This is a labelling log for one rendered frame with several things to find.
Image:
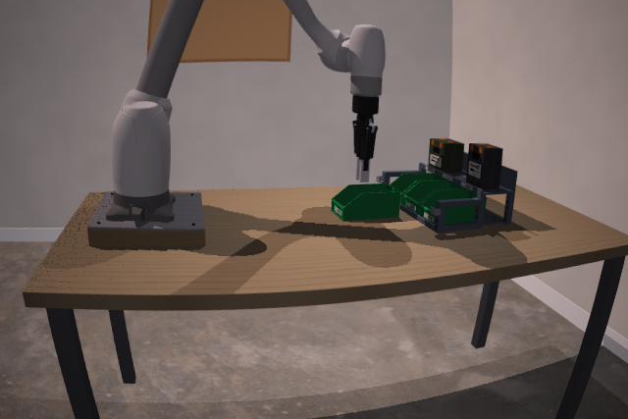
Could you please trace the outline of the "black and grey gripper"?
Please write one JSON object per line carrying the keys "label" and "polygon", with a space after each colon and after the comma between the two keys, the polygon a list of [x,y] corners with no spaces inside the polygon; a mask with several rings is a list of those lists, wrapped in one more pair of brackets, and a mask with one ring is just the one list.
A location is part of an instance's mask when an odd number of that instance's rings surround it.
{"label": "black and grey gripper", "polygon": [[373,159],[378,129],[373,124],[373,115],[379,113],[379,96],[352,95],[352,112],[357,113],[356,121],[353,121],[354,154],[356,154],[355,179],[360,183],[368,183],[370,159]]}

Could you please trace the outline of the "green bin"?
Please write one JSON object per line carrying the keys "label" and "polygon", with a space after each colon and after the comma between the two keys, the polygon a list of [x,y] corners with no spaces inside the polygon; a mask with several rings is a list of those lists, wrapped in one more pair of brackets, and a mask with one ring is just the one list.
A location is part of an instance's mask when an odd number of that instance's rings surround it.
{"label": "green bin", "polygon": [[451,181],[418,182],[405,193],[404,206],[419,215],[420,204],[430,197],[436,190],[452,189],[466,188]]}
{"label": "green bin", "polygon": [[[427,180],[427,181],[425,181]],[[391,186],[401,191],[400,204],[403,204],[403,195],[418,182],[430,182],[430,181],[448,181],[433,173],[417,173],[417,174],[402,174]]]}
{"label": "green bin", "polygon": [[334,197],[333,213],[342,221],[396,218],[400,194],[387,183],[349,184]]}
{"label": "green bin", "polygon": [[[431,207],[437,209],[438,200],[462,198],[477,198],[477,193],[468,189],[436,190],[422,203],[421,217],[435,224],[435,216],[430,214],[430,210]],[[475,209],[476,205],[446,208],[445,225],[474,222]]]}

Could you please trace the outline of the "grey metal shelf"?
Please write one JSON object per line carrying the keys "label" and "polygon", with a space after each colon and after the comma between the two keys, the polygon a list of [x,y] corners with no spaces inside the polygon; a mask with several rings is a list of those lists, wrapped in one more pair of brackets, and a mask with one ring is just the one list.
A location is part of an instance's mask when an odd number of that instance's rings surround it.
{"label": "grey metal shelf", "polygon": [[[421,222],[422,224],[424,224],[425,226],[427,226],[428,228],[430,228],[436,233],[447,233],[447,232],[465,231],[465,230],[473,230],[473,229],[482,229],[482,226],[485,226],[485,225],[493,225],[493,224],[501,224],[501,223],[505,225],[511,225],[515,188],[516,188],[516,181],[517,181],[517,171],[501,165],[499,189],[482,190],[470,183],[466,183],[467,160],[468,160],[468,153],[464,152],[462,173],[444,173],[433,167],[430,167],[426,164],[419,162],[419,170],[383,171],[382,176],[377,176],[376,182],[390,184],[390,177],[399,177],[402,174],[410,174],[410,173],[426,173],[426,170],[427,170],[446,180],[449,180],[475,193],[478,193],[477,198],[438,200],[437,209],[431,207],[431,214],[436,216],[435,224],[430,223],[426,219],[422,218],[418,214],[414,213],[407,207],[400,204],[399,209],[401,209],[402,211],[404,211],[405,213],[407,213],[414,219],[418,220],[419,222]],[[506,194],[504,215],[503,215],[503,218],[501,218],[486,210],[485,219],[483,223],[486,195],[492,195],[492,194]],[[472,205],[476,205],[474,222],[445,225],[445,209],[447,207],[460,207],[460,206],[472,206]],[[491,220],[490,220],[490,217],[491,217]]]}

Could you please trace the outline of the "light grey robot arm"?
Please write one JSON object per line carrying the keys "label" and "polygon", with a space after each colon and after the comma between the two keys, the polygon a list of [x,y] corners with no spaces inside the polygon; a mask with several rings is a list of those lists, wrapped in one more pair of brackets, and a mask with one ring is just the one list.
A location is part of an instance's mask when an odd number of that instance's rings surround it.
{"label": "light grey robot arm", "polygon": [[[108,221],[174,221],[176,198],[169,192],[173,108],[167,97],[203,1],[169,0],[137,88],[127,93],[114,122],[114,201],[105,214]],[[351,73],[351,94],[382,95],[386,47],[380,28],[355,26],[349,36],[325,27],[307,0],[284,2],[315,42],[322,63],[330,70]]]}

